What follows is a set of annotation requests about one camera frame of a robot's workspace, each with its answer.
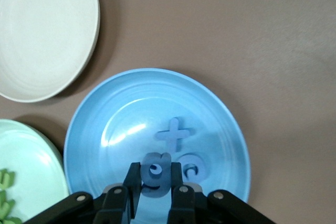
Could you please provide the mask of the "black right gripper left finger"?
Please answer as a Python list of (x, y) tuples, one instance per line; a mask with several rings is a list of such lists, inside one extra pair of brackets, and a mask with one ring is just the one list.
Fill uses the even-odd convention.
[(73, 193), (26, 223), (130, 223), (141, 193), (140, 163), (132, 163), (124, 182), (107, 186), (96, 199)]

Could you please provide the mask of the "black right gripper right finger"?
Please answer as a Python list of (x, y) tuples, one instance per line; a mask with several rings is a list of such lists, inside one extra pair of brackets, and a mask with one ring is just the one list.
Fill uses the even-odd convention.
[(183, 183), (180, 163), (171, 165), (171, 193), (167, 223), (274, 223), (226, 190), (206, 196), (198, 184)]

